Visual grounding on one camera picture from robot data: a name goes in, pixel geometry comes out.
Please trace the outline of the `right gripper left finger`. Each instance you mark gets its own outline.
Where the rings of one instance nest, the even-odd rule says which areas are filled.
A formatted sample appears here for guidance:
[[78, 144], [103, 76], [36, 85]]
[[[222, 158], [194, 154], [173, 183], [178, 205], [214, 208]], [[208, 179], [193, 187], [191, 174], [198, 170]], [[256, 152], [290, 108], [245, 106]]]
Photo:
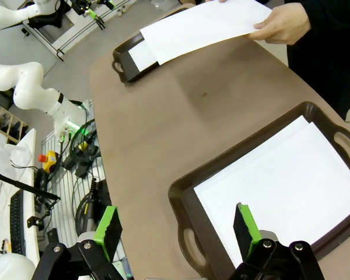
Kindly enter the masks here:
[[113, 265], [113, 258], [123, 228], [117, 207], [108, 206], [92, 239], [72, 247], [51, 243], [40, 258], [34, 279], [123, 279]]

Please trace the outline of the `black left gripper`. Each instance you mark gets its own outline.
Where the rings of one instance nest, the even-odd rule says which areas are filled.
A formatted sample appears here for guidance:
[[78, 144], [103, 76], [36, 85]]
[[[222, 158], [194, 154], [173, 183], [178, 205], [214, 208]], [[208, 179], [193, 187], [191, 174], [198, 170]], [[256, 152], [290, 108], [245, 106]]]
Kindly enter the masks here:
[[[115, 5], [112, 0], [98, 0], [98, 5], [105, 5], [109, 9], [114, 9]], [[104, 21], [97, 15], [92, 9], [90, 9], [90, 1], [88, 0], [71, 0], [71, 8], [78, 14], [83, 15], [86, 13], [92, 18], [100, 29], [105, 29]]]

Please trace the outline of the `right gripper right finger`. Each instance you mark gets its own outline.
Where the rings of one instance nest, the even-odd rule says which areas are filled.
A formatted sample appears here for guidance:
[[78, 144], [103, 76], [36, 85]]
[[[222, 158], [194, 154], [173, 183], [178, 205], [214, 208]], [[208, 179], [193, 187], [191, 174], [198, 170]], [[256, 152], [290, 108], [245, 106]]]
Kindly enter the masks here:
[[294, 241], [286, 247], [263, 238], [248, 205], [236, 205], [233, 229], [243, 261], [230, 279], [324, 278], [309, 243]]

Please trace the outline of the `person's left hand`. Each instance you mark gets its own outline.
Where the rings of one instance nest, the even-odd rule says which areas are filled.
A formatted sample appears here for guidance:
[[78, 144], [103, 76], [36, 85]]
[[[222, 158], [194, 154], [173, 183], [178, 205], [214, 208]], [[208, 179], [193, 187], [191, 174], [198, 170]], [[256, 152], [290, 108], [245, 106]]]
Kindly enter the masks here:
[[246, 37], [265, 41], [268, 44], [294, 45], [310, 29], [309, 17], [301, 3], [287, 3], [277, 6], [261, 23], [254, 25], [257, 31]]

